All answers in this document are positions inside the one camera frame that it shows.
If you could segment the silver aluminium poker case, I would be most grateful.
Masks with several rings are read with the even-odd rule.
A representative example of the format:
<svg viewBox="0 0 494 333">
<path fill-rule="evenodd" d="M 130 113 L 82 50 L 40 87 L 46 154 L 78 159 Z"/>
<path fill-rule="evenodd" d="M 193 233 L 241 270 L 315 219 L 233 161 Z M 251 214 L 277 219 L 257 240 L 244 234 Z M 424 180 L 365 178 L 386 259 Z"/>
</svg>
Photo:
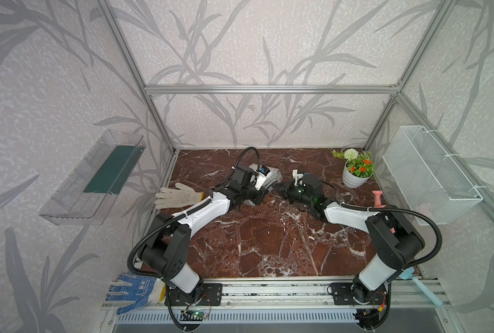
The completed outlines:
<svg viewBox="0 0 494 333">
<path fill-rule="evenodd" d="M 254 171 L 249 189 L 248 199 L 245 201 L 248 205 L 260 205 L 265 197 L 273 190 L 276 184 L 282 182 L 282 174 L 278 168 L 262 165 L 260 171 L 256 171 L 257 166 L 252 164 L 250 168 Z"/>
</svg>

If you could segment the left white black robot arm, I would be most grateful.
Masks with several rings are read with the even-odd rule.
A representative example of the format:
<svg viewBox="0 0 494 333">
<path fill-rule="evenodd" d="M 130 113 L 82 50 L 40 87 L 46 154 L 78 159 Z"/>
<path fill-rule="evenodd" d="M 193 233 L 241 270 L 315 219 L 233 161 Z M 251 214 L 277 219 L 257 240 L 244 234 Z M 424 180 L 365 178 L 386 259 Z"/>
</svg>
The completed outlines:
<svg viewBox="0 0 494 333">
<path fill-rule="evenodd" d="M 161 279 L 186 295 L 202 289 L 202 278 L 187 263 L 191 238 L 244 203 L 260 205 L 273 186 L 282 181 L 280 170 L 263 165 L 255 147 L 246 148 L 240 156 L 248 151 L 256 155 L 254 167 L 242 165 L 238 158 L 229 176 L 207 198 L 174 215 L 158 215 L 161 224 L 130 251 L 129 272 Z"/>
</svg>

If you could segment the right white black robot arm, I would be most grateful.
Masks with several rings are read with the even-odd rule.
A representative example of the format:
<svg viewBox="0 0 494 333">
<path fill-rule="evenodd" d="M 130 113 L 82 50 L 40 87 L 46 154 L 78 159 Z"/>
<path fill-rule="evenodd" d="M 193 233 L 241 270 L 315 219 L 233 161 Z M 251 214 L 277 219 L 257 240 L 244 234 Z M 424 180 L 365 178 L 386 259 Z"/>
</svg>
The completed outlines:
<svg viewBox="0 0 494 333">
<path fill-rule="evenodd" d="M 328 182 L 313 174 L 296 176 L 293 180 L 274 185 L 275 191 L 290 203 L 300 203 L 317 220 L 359 229 L 370 235 L 376 251 L 373 259 L 354 278 L 352 297 L 360 304 L 372 301 L 386 283 L 407 269 L 433 259 L 442 248 L 442 233 L 428 216 L 413 210 L 386 205 L 382 208 L 350 205 L 326 197 Z M 435 245 L 424 257 L 417 259 L 426 243 L 407 216 L 427 223 L 435 234 Z"/>
</svg>

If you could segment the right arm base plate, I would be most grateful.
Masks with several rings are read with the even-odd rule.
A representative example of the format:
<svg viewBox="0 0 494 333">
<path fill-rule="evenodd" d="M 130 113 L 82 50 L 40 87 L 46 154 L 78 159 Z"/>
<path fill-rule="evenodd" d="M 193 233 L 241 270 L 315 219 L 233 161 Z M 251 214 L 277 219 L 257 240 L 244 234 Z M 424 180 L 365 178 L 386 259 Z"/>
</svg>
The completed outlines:
<svg viewBox="0 0 494 333">
<path fill-rule="evenodd" d="M 328 294 L 332 297 L 334 305 L 371 305 L 373 307 L 383 305 L 387 295 L 385 285 L 381 285 L 376 291 L 370 291 L 361 285 L 356 286 L 351 282 L 331 283 L 327 287 Z"/>
</svg>

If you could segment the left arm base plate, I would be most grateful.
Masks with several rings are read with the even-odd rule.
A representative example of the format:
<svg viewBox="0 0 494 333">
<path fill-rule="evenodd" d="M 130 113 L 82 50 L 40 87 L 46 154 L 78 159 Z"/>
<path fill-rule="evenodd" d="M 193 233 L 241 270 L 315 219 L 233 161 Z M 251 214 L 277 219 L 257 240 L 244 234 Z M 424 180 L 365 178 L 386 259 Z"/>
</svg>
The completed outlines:
<svg viewBox="0 0 494 333">
<path fill-rule="evenodd" d="M 188 305 L 219 306 L 223 296 L 223 285 L 220 283 L 202 283 L 191 292 L 185 293 L 179 288 L 167 289 L 166 305 L 174 307 Z"/>
</svg>

